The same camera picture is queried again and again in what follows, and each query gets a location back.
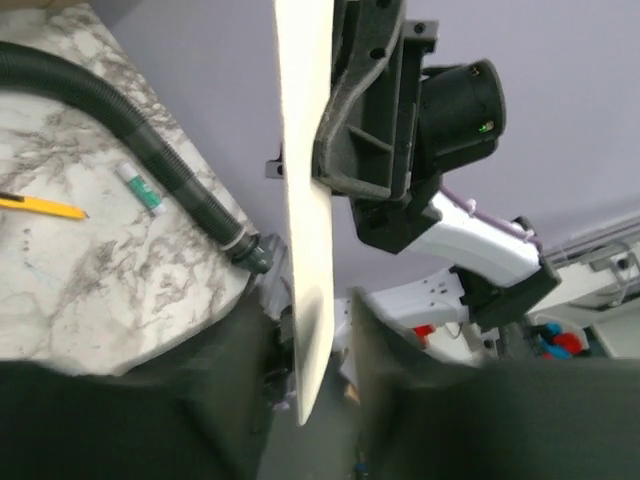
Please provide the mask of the green white glue stick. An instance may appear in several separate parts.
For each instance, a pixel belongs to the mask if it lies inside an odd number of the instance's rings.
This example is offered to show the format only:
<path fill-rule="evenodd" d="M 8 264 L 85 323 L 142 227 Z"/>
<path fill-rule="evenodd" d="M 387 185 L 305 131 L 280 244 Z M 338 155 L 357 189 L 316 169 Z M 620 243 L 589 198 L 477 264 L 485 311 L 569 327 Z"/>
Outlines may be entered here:
<path fill-rule="evenodd" d="M 154 216 L 161 215 L 166 211 L 161 198 L 130 164 L 123 163 L 119 165 L 117 172 L 134 196 Z"/>

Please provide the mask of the aluminium rail frame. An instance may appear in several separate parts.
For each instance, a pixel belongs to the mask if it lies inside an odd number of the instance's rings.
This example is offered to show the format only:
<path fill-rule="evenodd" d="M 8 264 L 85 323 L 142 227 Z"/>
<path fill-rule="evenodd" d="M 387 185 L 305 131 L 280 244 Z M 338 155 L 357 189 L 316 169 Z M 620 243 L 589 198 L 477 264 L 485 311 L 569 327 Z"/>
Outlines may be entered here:
<path fill-rule="evenodd" d="M 616 286 L 624 295 L 639 282 L 639 215 L 606 224 L 546 252 L 561 283 L 533 311 L 569 303 Z"/>

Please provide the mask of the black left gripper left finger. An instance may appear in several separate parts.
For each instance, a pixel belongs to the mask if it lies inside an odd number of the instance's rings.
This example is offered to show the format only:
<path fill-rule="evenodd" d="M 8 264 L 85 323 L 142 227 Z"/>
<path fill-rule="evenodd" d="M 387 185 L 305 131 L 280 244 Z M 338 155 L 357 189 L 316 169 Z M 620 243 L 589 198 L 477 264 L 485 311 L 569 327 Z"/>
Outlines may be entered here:
<path fill-rule="evenodd" d="M 253 479 L 275 328 L 255 295 L 120 376 L 1 364 L 5 479 Z"/>

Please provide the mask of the yellow utility knife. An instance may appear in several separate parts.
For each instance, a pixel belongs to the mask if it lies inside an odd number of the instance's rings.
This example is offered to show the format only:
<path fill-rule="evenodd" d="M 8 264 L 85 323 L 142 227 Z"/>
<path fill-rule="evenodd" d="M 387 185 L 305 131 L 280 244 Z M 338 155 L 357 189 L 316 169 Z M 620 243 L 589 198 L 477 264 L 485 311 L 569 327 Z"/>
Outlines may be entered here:
<path fill-rule="evenodd" d="M 5 192 L 1 193 L 1 207 L 72 220 L 88 218 L 84 210 L 72 205 Z"/>

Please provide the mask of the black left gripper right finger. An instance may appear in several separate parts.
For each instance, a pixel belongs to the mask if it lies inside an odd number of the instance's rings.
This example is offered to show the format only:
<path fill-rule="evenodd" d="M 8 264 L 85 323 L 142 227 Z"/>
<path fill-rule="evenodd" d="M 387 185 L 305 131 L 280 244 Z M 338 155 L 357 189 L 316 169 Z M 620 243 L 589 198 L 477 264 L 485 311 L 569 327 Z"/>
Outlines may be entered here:
<path fill-rule="evenodd" d="M 361 447 L 372 479 L 635 479 L 639 364 L 442 362 L 352 293 Z"/>

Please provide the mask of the beige paper letter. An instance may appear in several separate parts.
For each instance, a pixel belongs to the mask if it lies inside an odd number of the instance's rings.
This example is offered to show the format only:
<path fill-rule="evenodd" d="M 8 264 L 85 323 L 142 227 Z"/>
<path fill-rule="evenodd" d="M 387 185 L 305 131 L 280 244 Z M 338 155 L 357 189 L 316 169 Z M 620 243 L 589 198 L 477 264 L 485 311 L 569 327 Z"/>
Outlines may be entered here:
<path fill-rule="evenodd" d="M 312 177 L 314 138 L 330 97 L 333 4 L 274 3 L 292 268 L 297 415 L 313 410 L 333 343 L 331 191 Z"/>

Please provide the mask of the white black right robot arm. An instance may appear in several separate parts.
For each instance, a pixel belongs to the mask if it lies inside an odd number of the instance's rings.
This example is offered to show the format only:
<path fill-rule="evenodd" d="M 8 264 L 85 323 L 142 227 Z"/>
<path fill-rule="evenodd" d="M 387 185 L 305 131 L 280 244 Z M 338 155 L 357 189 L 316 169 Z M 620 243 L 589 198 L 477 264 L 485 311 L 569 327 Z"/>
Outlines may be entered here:
<path fill-rule="evenodd" d="M 487 59 L 427 66 L 438 25 L 401 1 L 338 1 L 330 97 L 311 172 L 349 200 L 358 239 L 377 250 L 448 260 L 421 285 L 377 294 L 392 323 L 427 348 L 439 327 L 492 331 L 521 319 L 560 282 L 532 225 L 482 212 L 445 174 L 492 155 L 506 127 Z"/>

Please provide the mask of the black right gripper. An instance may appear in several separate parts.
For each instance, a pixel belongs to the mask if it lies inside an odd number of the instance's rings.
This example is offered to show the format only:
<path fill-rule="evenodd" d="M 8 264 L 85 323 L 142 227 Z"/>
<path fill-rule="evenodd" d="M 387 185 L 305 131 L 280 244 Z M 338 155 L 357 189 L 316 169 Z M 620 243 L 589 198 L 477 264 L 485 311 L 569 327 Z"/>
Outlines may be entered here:
<path fill-rule="evenodd" d="M 422 59 L 435 50 L 439 22 L 405 21 L 403 1 L 357 5 L 344 27 L 350 54 L 314 139 L 312 175 L 351 198 L 399 200 L 411 180 Z"/>

